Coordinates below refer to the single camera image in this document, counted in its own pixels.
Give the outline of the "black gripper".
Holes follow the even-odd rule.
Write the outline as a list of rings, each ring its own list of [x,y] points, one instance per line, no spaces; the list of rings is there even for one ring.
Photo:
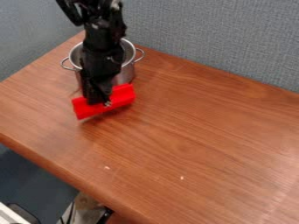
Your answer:
[[[111,105],[112,80],[124,62],[121,38],[127,25],[121,18],[91,17],[84,24],[85,37],[80,57],[83,96],[88,105]]]

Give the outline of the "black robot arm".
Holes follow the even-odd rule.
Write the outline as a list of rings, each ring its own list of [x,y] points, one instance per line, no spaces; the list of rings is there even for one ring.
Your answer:
[[[61,11],[76,26],[84,26],[81,44],[80,84],[88,105],[112,105],[112,80],[120,73],[125,51],[121,38],[127,35],[121,0],[56,0]]]

